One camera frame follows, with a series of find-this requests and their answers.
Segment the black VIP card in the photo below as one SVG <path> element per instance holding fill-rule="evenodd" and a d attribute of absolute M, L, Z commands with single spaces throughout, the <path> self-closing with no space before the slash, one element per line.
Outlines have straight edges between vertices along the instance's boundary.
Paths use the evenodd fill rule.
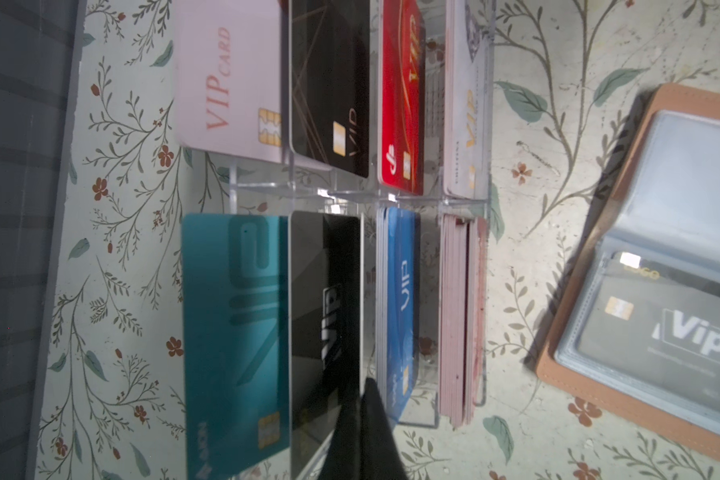
<path fill-rule="evenodd" d="M 720 283 L 617 252 L 573 343 L 614 387 L 720 422 Z"/>

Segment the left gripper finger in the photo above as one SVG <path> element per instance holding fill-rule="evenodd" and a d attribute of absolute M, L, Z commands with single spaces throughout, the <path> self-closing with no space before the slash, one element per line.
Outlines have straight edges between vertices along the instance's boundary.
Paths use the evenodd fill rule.
<path fill-rule="evenodd" d="M 318 479 L 407 479 L 374 379 L 342 406 Z"/>

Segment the clear acrylic card holder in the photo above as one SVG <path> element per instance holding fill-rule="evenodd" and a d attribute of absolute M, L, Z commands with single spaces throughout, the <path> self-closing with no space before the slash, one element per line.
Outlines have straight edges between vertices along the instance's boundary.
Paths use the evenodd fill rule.
<path fill-rule="evenodd" d="M 291 474 L 291 392 L 290 392 L 290 314 L 289 314 L 289 227 L 290 215 L 295 211 L 354 216 L 360 221 L 360 282 L 361 282 L 361 343 L 359 389 L 364 393 L 367 378 L 376 381 L 376 247 L 377 212 L 381 207 L 398 207 L 417 214 L 416 270 L 417 304 L 414 341 L 416 382 L 400 421 L 390 424 L 392 435 L 396 429 L 412 432 L 415 428 L 437 428 L 449 419 L 439 413 L 439 294 L 441 217 L 453 214 L 465 218 L 483 218 L 487 222 L 489 207 L 490 123 L 492 98 L 489 84 L 492 78 L 493 45 L 491 34 L 495 27 L 495 5 L 486 3 L 490 22 L 490 95 L 487 198 L 468 200 L 446 195 L 443 190 L 444 166 L 444 104 L 445 104 L 445 30 L 448 1 L 415 1 L 425 24 L 425 95 L 424 95 L 424 187 L 420 195 L 412 195 L 387 187 L 378 179 L 379 143 L 379 18 L 382 1 L 370 3 L 370 136 L 369 174 L 367 177 L 345 172 L 301 157 L 292 152 L 289 143 L 290 76 L 289 76 L 289 3 L 284 20 L 282 49 L 282 153 L 280 163 L 270 163 L 243 157 L 197 150 L 205 155 L 219 154 L 231 160 L 223 186 L 230 196 L 229 215 L 278 216 L 287 220 L 288 253 L 288 365 L 289 365 L 289 445 L 278 454 L 259 462 L 229 479 L 251 477 L 271 463 L 281 463 Z M 324 451 L 316 456 L 310 474 L 305 479 L 318 479 L 330 447 L 331 435 Z M 406 451 L 397 448 L 407 478 L 414 465 L 430 456 L 431 447 L 415 438 Z"/>

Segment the pink leather card wallet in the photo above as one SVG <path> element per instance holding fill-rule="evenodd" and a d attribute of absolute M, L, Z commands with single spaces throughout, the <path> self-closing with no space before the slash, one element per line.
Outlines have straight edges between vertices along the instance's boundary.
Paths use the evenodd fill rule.
<path fill-rule="evenodd" d="M 536 372 L 720 461 L 720 94 L 653 95 Z"/>

